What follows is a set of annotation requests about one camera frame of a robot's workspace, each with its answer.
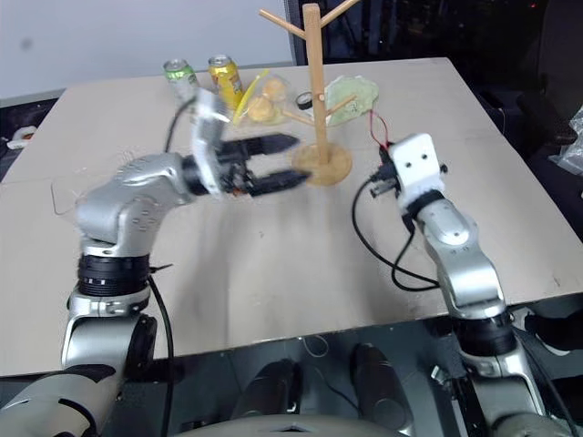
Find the wooden peg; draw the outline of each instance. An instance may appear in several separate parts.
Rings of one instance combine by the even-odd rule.
[[[306,39],[306,34],[303,30],[299,29],[298,27],[296,27],[292,23],[288,23],[283,18],[276,16],[275,14],[272,14],[271,12],[268,12],[265,9],[260,9],[259,15],[261,15],[263,18],[267,18],[268,20],[270,20],[272,23],[274,23],[276,25],[280,25],[285,30],[287,30],[288,32],[291,32],[292,34],[294,34],[296,36],[299,36],[301,39]]]
[[[336,105],[334,105],[333,107],[331,107],[330,109],[328,109],[326,111],[326,116],[330,116],[331,114],[333,114],[334,112],[336,112],[338,109],[340,109],[341,107],[344,107],[344,106],[348,105],[350,102],[352,102],[355,99],[356,99],[356,95],[355,94],[352,94],[351,96],[348,96],[344,100],[341,100]]]
[[[286,111],[285,109],[283,109],[281,113],[284,114],[286,117],[292,118],[301,123],[305,123],[308,126],[313,126],[313,121],[311,121],[309,118],[298,116],[297,114],[294,114],[290,111]]]
[[[325,25],[328,25],[334,18],[336,18],[340,14],[343,14],[349,8],[356,5],[358,2],[360,2],[360,0],[345,0],[344,2],[340,3],[332,11],[330,11],[322,18],[320,26],[324,27]]]

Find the yellow can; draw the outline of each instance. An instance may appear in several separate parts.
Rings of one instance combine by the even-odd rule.
[[[237,64],[227,55],[216,55],[209,59],[209,73],[227,107],[237,109],[243,98],[243,85],[240,82]]]

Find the bread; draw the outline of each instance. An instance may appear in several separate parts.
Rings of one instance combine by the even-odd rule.
[[[263,123],[275,116],[275,108],[267,98],[262,96],[254,97],[249,101],[247,115],[251,120]]]
[[[286,86],[280,79],[275,77],[265,82],[262,94],[272,102],[282,102],[285,100]]]

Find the black cable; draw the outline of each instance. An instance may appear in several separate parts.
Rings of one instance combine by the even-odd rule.
[[[193,96],[180,105],[179,109],[174,114],[172,118],[172,122],[168,128],[168,134],[166,135],[166,145],[164,146],[164,153],[170,152],[170,145],[172,144],[172,137],[174,137],[174,129],[176,128],[176,124],[179,122],[179,118],[184,111],[186,111],[193,103],[197,101],[197,96]]]
[[[558,392],[557,387],[555,386],[555,383],[550,378],[550,375],[545,370],[544,366],[539,361],[537,356],[533,353],[532,350],[530,350],[530,348],[527,346],[526,342],[520,338],[520,335],[523,335],[524,333],[527,335],[532,335],[532,334],[530,334],[529,332],[521,331],[518,328],[514,328],[514,330],[517,333],[518,340],[520,341],[520,343],[522,344],[522,347],[526,351],[528,358],[530,358],[530,360],[535,364],[535,367],[537,367],[538,372],[543,377],[543,380],[545,380],[545,384],[547,385],[551,394],[555,398],[555,402],[557,403],[558,408],[563,413],[563,417],[565,417],[565,420],[567,421],[567,425],[568,425],[569,430],[571,431],[571,434],[573,435],[573,437],[579,437],[577,425],[575,424],[575,421],[573,420],[573,417],[571,416],[571,413],[568,410],[567,405],[565,405],[563,398],[561,397],[560,393]]]
[[[430,285],[427,287],[409,287],[407,285],[404,285],[402,282],[400,282],[396,276],[396,271],[397,271],[396,268],[399,267],[399,262],[401,262],[401,259],[403,258],[405,252],[409,249],[409,246],[411,246],[411,242],[413,241],[414,236],[415,236],[415,227],[413,225],[413,227],[411,228],[411,232],[409,233],[409,238],[407,239],[407,242],[404,244],[403,248],[399,252],[397,259],[394,261],[394,267],[391,268],[391,279],[393,280],[393,284],[396,285],[399,289],[401,289],[403,291],[416,292],[416,291],[429,291],[429,290],[438,289],[439,287],[435,286],[435,285]]]
[[[358,415],[361,415],[361,409],[358,408],[358,405],[356,405],[352,399],[350,399],[346,394],[342,393],[340,390],[336,389],[335,387],[333,387],[328,380],[326,379],[326,377],[324,376],[324,374],[322,373],[322,371],[320,370],[319,367],[314,366],[313,364],[307,364],[310,367],[313,367],[318,374],[320,375],[320,378],[322,378],[323,383],[325,384],[325,386],[334,394],[340,396],[341,398],[343,398],[346,403],[348,403],[351,407],[354,408],[354,410],[358,413]]]
[[[417,273],[413,273],[410,270],[407,270],[407,269],[404,269],[402,267],[395,265],[394,263],[392,263],[388,259],[384,258],[381,254],[379,254],[364,237],[363,233],[361,232],[361,230],[358,227],[358,223],[356,222],[356,204],[358,203],[358,199],[360,198],[361,194],[363,194],[364,189],[366,188],[366,186],[369,183],[371,183],[371,180],[366,179],[364,181],[364,183],[358,188],[358,190],[356,191],[356,194],[354,195],[353,207],[352,207],[352,218],[353,218],[354,232],[356,232],[356,235],[358,236],[360,241],[364,244],[364,246],[368,249],[368,251],[371,252],[378,260],[380,260],[381,262],[383,262],[387,266],[391,267],[392,269],[395,269],[397,271],[400,271],[401,273],[404,273],[405,275],[409,275],[412,278],[416,278],[416,279],[424,280],[425,282],[429,282],[430,284],[434,285],[434,288],[438,289],[439,282],[437,282],[434,279],[429,279],[429,278],[426,278],[425,276],[418,275]]]
[[[170,414],[172,412],[172,397],[174,395],[174,340],[172,338],[172,327],[170,326],[170,317],[166,311],[166,305],[164,305],[164,300],[158,290],[158,286],[152,278],[152,275],[148,276],[148,284],[152,288],[152,293],[156,302],[160,308],[160,313],[162,315],[162,320],[164,321],[164,330],[166,331],[166,343],[168,344],[168,381],[166,385],[166,399],[164,400],[164,412],[162,415],[162,427],[160,431],[161,437],[168,436],[168,430],[170,426]]]

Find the green can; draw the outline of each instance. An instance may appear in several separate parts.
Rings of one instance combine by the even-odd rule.
[[[184,59],[170,59],[164,63],[164,74],[180,103],[193,98],[199,87],[197,75]]]

